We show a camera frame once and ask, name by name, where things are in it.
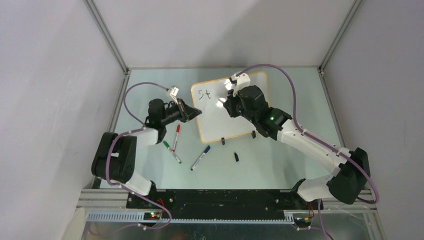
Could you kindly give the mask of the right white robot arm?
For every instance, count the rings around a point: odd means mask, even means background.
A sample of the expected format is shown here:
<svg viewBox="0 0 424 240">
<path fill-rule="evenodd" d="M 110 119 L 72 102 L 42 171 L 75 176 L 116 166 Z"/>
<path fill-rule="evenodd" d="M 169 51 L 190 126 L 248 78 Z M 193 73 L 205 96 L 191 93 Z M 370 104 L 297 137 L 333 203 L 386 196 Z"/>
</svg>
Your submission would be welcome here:
<svg viewBox="0 0 424 240">
<path fill-rule="evenodd" d="M 291 194 L 291 204 L 304 209 L 317 199 L 335 198 L 351 205 L 370 176 L 368 154 L 361 148 L 349 150 L 319 139 L 296 125 L 294 118 L 279 108 L 270 107 L 262 90 L 251 85 L 227 91 L 223 106 L 232 118 L 243 117 L 265 138 L 287 144 L 315 159 L 328 175 L 299 180 Z"/>
</svg>

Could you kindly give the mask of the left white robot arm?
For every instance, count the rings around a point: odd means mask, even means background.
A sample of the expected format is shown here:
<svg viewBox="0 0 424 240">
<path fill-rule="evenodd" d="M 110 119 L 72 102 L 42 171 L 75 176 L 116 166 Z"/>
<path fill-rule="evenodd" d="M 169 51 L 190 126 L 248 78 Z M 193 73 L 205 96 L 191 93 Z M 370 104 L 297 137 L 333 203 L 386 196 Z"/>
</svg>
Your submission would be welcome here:
<svg viewBox="0 0 424 240">
<path fill-rule="evenodd" d="M 198 108 L 187 105 L 181 98 L 176 102 L 164 102 L 156 98 L 148 104 L 148 116 L 142 128 L 118 134 L 105 132 L 91 164 L 91 173 L 112 185 L 139 194 L 138 201 L 145 208 L 153 208 L 158 202 L 158 194 L 151 190 L 153 182 L 135 171 L 136 152 L 147 146 L 163 141 L 166 126 L 180 121 L 189 122 L 201 115 Z"/>
</svg>

